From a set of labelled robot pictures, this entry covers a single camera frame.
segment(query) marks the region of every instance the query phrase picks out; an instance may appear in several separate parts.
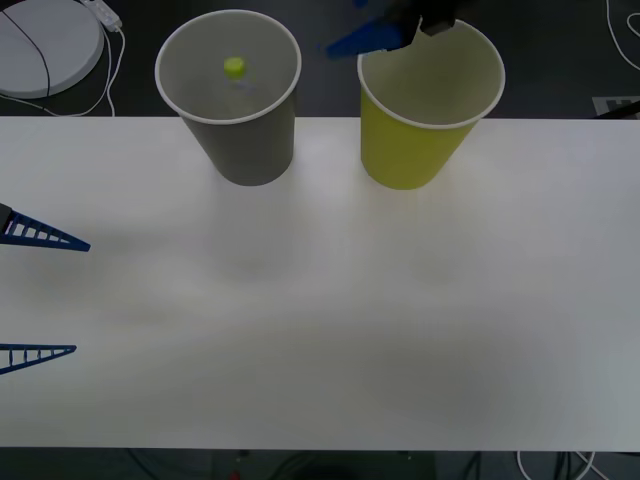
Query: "paper cup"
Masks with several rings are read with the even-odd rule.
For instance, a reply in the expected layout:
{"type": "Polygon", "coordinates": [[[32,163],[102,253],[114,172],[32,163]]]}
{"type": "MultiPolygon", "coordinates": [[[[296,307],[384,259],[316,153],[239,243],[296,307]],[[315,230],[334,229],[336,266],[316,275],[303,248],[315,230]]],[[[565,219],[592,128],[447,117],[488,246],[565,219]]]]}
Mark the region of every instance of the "paper cup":
{"type": "Polygon", "coordinates": [[[361,159],[369,175],[407,190],[429,182],[505,84],[500,54],[478,30],[450,30],[390,52],[358,57],[361,159]]]}
{"type": "Polygon", "coordinates": [[[300,47],[281,23],[222,10],[173,32],[160,49],[155,77],[164,101],[220,173],[240,185],[262,185],[282,175],[293,158],[301,65],[300,47]],[[233,87],[239,91],[224,72],[230,57],[247,65],[240,87],[233,87]]]}

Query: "yellow ball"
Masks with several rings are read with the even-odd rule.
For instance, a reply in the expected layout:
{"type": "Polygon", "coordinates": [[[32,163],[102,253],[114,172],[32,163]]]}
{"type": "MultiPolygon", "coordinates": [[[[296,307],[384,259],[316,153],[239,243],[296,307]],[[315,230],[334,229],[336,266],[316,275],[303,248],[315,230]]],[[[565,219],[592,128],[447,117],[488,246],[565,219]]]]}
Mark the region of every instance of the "yellow ball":
{"type": "Polygon", "coordinates": [[[244,77],[247,66],[242,57],[229,57],[224,61],[224,73],[231,80],[239,80],[244,77]]]}

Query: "dark floor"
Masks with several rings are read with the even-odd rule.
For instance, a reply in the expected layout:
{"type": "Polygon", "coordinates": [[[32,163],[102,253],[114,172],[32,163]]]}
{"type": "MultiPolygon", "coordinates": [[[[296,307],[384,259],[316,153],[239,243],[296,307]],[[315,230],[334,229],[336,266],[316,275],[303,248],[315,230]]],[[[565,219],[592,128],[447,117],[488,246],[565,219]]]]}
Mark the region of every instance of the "dark floor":
{"type": "MultiPolygon", "coordinates": [[[[16,0],[0,0],[0,8],[16,0]]],[[[169,34],[185,21],[225,8],[257,10],[283,22],[303,55],[298,88],[299,116],[358,116],[355,59],[331,61],[321,47],[361,24],[390,0],[109,0],[123,20],[127,49],[113,86],[117,114],[173,115],[155,87],[153,66],[169,34]]],[[[618,40],[640,63],[640,39],[625,24],[639,11],[637,0],[611,0],[618,40]]],[[[590,118],[592,97],[640,95],[640,71],[616,51],[606,25],[604,0],[475,0],[459,15],[495,43],[507,70],[507,86],[492,116],[506,118],[590,118]]],[[[640,28],[640,18],[633,20],[640,28]]],[[[120,39],[111,34],[116,52],[120,39]]],[[[106,52],[80,84],[45,101],[58,113],[86,110],[99,98],[106,78],[106,52]]],[[[39,115],[31,107],[0,100],[0,115],[39,115]]],[[[106,102],[95,115],[108,115],[106,102]]]]}
{"type": "MultiPolygon", "coordinates": [[[[534,480],[567,477],[566,456],[523,454],[534,480]]],[[[594,464],[611,480],[640,476],[640,457],[599,453],[594,464]]],[[[3,449],[0,478],[10,480],[478,480],[523,478],[511,452],[296,453],[208,450],[3,449]]],[[[571,458],[573,477],[583,463],[571,458]]],[[[595,480],[590,472],[584,480],[595,480]]]]}

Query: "gray paper cup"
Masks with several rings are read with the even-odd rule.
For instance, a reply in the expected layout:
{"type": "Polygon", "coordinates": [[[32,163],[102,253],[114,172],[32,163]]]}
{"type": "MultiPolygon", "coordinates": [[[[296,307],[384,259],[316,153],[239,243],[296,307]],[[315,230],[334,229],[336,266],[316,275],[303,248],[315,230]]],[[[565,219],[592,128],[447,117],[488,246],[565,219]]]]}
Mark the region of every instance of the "gray paper cup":
{"type": "Polygon", "coordinates": [[[218,171],[239,185],[263,185],[293,158],[301,67],[300,47],[281,23],[247,10],[222,10],[173,32],[160,49],[155,77],[164,101],[218,171]],[[224,73],[230,57],[246,63],[239,90],[224,73]]]}

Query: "cup rim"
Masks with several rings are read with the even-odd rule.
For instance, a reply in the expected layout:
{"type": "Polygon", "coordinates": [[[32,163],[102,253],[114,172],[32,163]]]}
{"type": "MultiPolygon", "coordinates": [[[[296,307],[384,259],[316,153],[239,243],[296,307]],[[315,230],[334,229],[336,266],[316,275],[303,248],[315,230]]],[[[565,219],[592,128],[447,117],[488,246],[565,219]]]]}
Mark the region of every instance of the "cup rim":
{"type": "Polygon", "coordinates": [[[279,21],[277,21],[274,18],[271,18],[268,15],[265,15],[265,14],[259,13],[259,12],[253,12],[251,10],[242,10],[242,9],[229,9],[229,10],[218,10],[216,12],[209,12],[209,13],[205,13],[204,15],[200,15],[198,17],[192,18],[188,22],[182,24],[171,35],[169,35],[169,37],[162,44],[162,47],[160,48],[160,51],[158,52],[158,56],[156,57],[156,64],[155,64],[155,69],[154,69],[156,87],[158,88],[158,91],[160,92],[160,96],[165,101],[165,103],[167,105],[169,105],[169,107],[171,107],[171,109],[174,112],[176,112],[178,115],[180,115],[181,117],[187,118],[189,120],[193,120],[194,122],[205,123],[205,124],[209,124],[209,125],[235,125],[235,124],[238,124],[238,123],[246,123],[246,122],[250,122],[251,120],[255,120],[257,118],[260,118],[260,117],[266,115],[267,113],[275,110],[293,93],[293,90],[296,88],[296,85],[298,84],[298,80],[300,79],[300,72],[301,71],[302,71],[302,54],[300,53],[300,46],[298,45],[298,42],[296,41],[296,38],[289,31],[289,29],[287,27],[285,27],[282,23],[280,23],[279,21]],[[164,91],[164,88],[162,87],[162,82],[160,80],[160,64],[162,63],[162,58],[164,57],[164,54],[166,53],[166,50],[167,50],[167,47],[169,46],[169,44],[183,30],[185,30],[185,29],[193,26],[193,24],[195,24],[197,22],[201,22],[201,21],[203,21],[203,20],[205,20],[205,19],[207,19],[209,17],[214,17],[214,16],[218,16],[218,15],[227,15],[227,14],[230,14],[230,13],[242,13],[242,14],[247,14],[247,15],[250,15],[250,16],[258,17],[258,18],[266,20],[266,21],[274,24],[275,26],[279,27],[285,33],[285,35],[287,35],[289,37],[289,39],[291,40],[291,43],[293,44],[293,48],[294,48],[294,50],[296,52],[296,63],[297,63],[297,65],[296,65],[296,73],[293,76],[293,80],[291,81],[291,85],[289,85],[289,88],[287,88],[287,90],[282,94],[282,96],[278,100],[273,102],[271,105],[269,105],[267,108],[264,108],[264,109],[260,110],[259,112],[253,113],[251,115],[247,115],[246,117],[232,118],[232,119],[226,119],[226,120],[214,120],[214,119],[211,119],[211,118],[199,117],[197,115],[193,115],[192,113],[189,113],[189,112],[183,110],[182,108],[178,107],[169,98],[169,96],[166,94],[166,92],[164,91]]]}
{"type": "Polygon", "coordinates": [[[390,117],[393,117],[396,120],[402,123],[405,123],[407,125],[412,125],[414,127],[429,129],[429,130],[452,130],[454,128],[465,127],[467,125],[477,122],[481,118],[484,118],[489,112],[491,112],[491,110],[493,110],[495,106],[498,104],[498,102],[500,101],[500,98],[502,98],[502,94],[504,92],[504,87],[506,83],[506,72],[504,69],[504,62],[502,60],[502,57],[500,56],[500,53],[498,52],[498,49],[495,47],[493,43],[491,43],[491,40],[489,40],[484,33],[482,33],[480,30],[478,30],[474,26],[469,25],[467,22],[463,22],[462,20],[456,20],[456,24],[463,25],[466,28],[476,32],[480,36],[480,38],[489,46],[489,48],[491,48],[496,58],[498,59],[498,64],[500,66],[500,87],[498,88],[496,97],[493,99],[493,101],[489,104],[487,108],[485,108],[482,112],[480,112],[478,115],[475,115],[472,118],[469,118],[462,122],[451,123],[446,125],[421,123],[421,122],[416,122],[415,120],[410,120],[408,118],[405,118],[402,115],[399,115],[394,111],[390,110],[389,108],[385,107],[369,89],[367,82],[364,79],[364,74],[362,73],[362,59],[368,55],[367,53],[364,53],[364,54],[358,55],[358,78],[360,79],[360,86],[367,94],[367,97],[369,97],[369,100],[371,100],[376,107],[378,107],[380,110],[382,110],[384,113],[386,113],[390,117]]]}

